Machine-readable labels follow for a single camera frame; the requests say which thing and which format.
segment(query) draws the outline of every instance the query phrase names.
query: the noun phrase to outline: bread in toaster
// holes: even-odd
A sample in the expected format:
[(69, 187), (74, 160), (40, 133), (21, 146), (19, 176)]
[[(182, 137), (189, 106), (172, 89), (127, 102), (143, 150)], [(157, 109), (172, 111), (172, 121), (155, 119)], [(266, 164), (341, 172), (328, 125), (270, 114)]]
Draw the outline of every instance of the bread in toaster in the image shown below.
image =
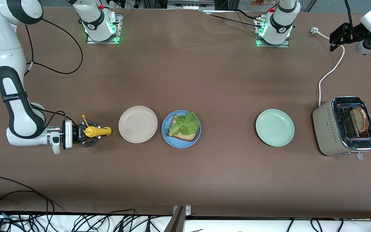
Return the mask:
[(359, 133), (364, 133), (369, 127), (365, 110), (363, 110), (362, 107), (356, 107), (350, 111), (350, 115), (352, 116), (353, 124), (357, 127)]

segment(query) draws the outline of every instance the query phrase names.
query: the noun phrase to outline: brown table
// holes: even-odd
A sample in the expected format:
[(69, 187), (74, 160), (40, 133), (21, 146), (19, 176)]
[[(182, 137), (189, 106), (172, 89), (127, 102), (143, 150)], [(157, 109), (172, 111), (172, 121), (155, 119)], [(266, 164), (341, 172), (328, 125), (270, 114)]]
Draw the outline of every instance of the brown table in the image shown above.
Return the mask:
[[(46, 8), (44, 17), (77, 38), (84, 62), (71, 75), (34, 66), (25, 78), (29, 99), (76, 121), (85, 114), (114, 132), (60, 155), (48, 146), (14, 147), (6, 141), (8, 113), (0, 98), (0, 176), (38, 189), (62, 211), (133, 207), (170, 214), (173, 205), (188, 204), (210, 216), (371, 218), (371, 152), (363, 161), (326, 157), (312, 126), (318, 81), (341, 49), (329, 52), (327, 41), (308, 31), (317, 26), (329, 35), (347, 21), (345, 14), (299, 14), (289, 49), (256, 47), (250, 26), (195, 10), (133, 10), (118, 45), (85, 44), (72, 8)], [(46, 22), (29, 29), (35, 61), (64, 72), (78, 65), (79, 50), (64, 32)], [(23, 27), (18, 35), (30, 59)], [(356, 95), (371, 116), (371, 56), (354, 46), (346, 46), (342, 63), (323, 82), (322, 100)], [(146, 143), (131, 144), (120, 136), (118, 120), (136, 105), (150, 107), (159, 124), (174, 110), (193, 111), (202, 135), (179, 150), (165, 143), (159, 126)], [(295, 124), (284, 147), (266, 145), (255, 132), (256, 117), (269, 108)], [(18, 189), (0, 180), (0, 196)], [(3, 209), (44, 211), (45, 202), (17, 194), (1, 202)]]

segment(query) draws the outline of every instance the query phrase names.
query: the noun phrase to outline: plate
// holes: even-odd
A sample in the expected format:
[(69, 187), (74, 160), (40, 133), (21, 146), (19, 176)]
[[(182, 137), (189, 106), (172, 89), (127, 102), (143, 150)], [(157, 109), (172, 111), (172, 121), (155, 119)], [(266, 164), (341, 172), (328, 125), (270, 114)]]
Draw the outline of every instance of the plate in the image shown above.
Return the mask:
[(169, 115), (167, 115), (167, 117), (165, 117), (164, 121), (162, 122), (162, 126), (161, 126), (162, 137), (164, 138), (164, 140), (171, 147), (175, 147), (175, 148), (187, 148), (187, 147), (190, 147), (193, 144), (195, 144), (197, 142), (198, 138), (200, 138), (200, 135), (201, 135), (201, 123), (200, 123), (200, 128), (198, 128), (198, 131), (197, 131), (197, 136), (195, 137), (195, 139), (193, 141), (183, 141), (183, 140), (179, 140), (177, 138), (170, 137), (170, 136), (167, 135), (168, 129), (171, 126), (171, 122), (173, 121), (174, 115), (185, 115), (188, 112), (189, 111), (187, 111), (187, 110), (177, 110), (177, 111), (174, 111), (174, 112), (170, 113)]
[(263, 111), (256, 120), (256, 131), (266, 144), (281, 147), (288, 144), (294, 136), (291, 118), (281, 110)]
[(121, 115), (118, 130), (125, 140), (132, 143), (142, 143), (156, 133), (157, 125), (157, 116), (150, 108), (136, 106)]

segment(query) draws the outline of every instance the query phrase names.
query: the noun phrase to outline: lettuce leaf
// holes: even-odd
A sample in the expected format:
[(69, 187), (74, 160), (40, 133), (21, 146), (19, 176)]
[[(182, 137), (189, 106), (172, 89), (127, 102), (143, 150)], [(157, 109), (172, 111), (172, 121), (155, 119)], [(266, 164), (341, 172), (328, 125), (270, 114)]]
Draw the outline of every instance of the lettuce leaf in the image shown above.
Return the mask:
[(178, 115), (176, 122), (171, 124), (168, 134), (169, 136), (178, 135), (180, 132), (183, 135), (191, 135), (197, 133), (200, 128), (200, 122), (193, 112), (188, 112), (186, 115)]

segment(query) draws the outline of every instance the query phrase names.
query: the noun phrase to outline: toast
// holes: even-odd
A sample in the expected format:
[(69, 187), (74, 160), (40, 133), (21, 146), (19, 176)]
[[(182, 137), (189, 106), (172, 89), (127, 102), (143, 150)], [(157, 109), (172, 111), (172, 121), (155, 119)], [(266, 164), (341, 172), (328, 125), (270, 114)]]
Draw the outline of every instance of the toast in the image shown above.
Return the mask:
[[(174, 115), (173, 120), (172, 120), (172, 122), (171, 122), (171, 125), (177, 122), (177, 121), (176, 121), (176, 118), (177, 118), (177, 117), (178, 117), (177, 115)], [(173, 136), (171, 136), (171, 137), (174, 137), (174, 138), (177, 138), (177, 139), (179, 139), (179, 140), (183, 140), (183, 141), (193, 141), (193, 140), (197, 137), (197, 133), (190, 134), (190, 135), (183, 135), (183, 134), (180, 132), (180, 133), (178, 133), (178, 135), (173, 135)]]
[(353, 110), (350, 110), (350, 115), (352, 116), (352, 121), (355, 125), (355, 128), (360, 134), (364, 133), (369, 127), (365, 110), (363, 110), (361, 107), (356, 107)]

